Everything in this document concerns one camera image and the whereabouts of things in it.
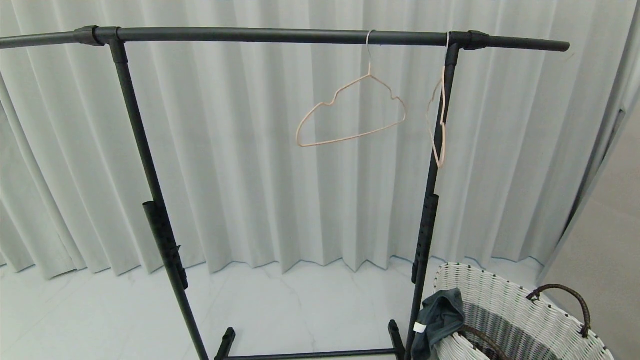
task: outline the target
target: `brown wicker handle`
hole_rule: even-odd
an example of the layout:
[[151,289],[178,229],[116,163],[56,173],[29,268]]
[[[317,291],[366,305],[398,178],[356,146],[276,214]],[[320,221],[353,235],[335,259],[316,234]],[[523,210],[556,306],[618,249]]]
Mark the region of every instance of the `brown wicker handle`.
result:
[[573,297],[575,297],[576,299],[578,299],[578,302],[580,302],[580,306],[582,307],[582,315],[584,316],[584,325],[582,326],[582,330],[580,330],[580,334],[582,335],[583,338],[586,339],[589,336],[589,330],[591,328],[591,314],[589,314],[589,308],[587,307],[587,302],[584,301],[582,296],[578,294],[577,291],[571,288],[567,288],[566,286],[560,285],[560,284],[547,284],[547,285],[540,286],[539,288],[535,289],[530,294],[528,294],[527,299],[540,300],[540,293],[542,293],[547,289],[564,290],[569,294],[573,295]]
[[496,344],[493,340],[491,340],[491,338],[489,338],[482,331],[476,329],[475,327],[471,327],[469,325],[462,325],[462,329],[460,329],[460,331],[470,332],[476,337],[482,339],[487,345],[489,345],[491,349],[493,349],[495,354],[498,355],[498,360],[510,360],[510,358],[507,357],[507,355],[502,351],[502,349],[498,347],[498,344]]

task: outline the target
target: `beige wall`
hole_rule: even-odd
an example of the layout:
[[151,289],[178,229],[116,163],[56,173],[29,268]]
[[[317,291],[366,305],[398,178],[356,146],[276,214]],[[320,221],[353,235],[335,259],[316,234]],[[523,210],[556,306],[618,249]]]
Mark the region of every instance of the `beige wall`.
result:
[[[640,359],[640,106],[621,129],[540,283],[581,293],[593,330],[617,359]],[[582,318],[577,301],[551,291],[560,306]]]

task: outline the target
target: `dark gray clothing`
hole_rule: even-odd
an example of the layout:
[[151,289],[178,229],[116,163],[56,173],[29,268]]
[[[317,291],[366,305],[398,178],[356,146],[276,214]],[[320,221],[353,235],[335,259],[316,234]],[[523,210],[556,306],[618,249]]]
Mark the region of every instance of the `dark gray clothing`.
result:
[[465,324],[465,310],[460,289],[440,290],[422,302],[413,330],[416,332],[411,356],[427,360],[434,346],[458,332]]

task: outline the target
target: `clothing label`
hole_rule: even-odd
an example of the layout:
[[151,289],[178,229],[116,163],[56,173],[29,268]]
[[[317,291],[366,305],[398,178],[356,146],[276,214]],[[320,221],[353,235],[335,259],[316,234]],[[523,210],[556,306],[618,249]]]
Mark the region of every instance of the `clothing label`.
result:
[[413,325],[413,331],[415,332],[419,332],[419,333],[423,333],[425,330],[427,329],[427,325],[422,325],[421,323],[417,322]]

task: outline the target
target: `laundry basket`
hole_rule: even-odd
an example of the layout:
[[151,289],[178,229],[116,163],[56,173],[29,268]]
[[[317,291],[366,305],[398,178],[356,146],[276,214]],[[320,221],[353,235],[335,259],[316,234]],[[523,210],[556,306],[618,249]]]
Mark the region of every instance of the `laundry basket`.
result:
[[[492,339],[508,359],[601,360],[611,352],[590,329],[589,309],[582,297],[566,286],[549,284],[534,291],[470,265],[447,263],[436,274],[434,291],[459,288],[465,325]],[[540,299],[549,288],[570,292],[582,306],[584,324]],[[494,349],[471,333],[442,340],[441,360],[499,359]]]

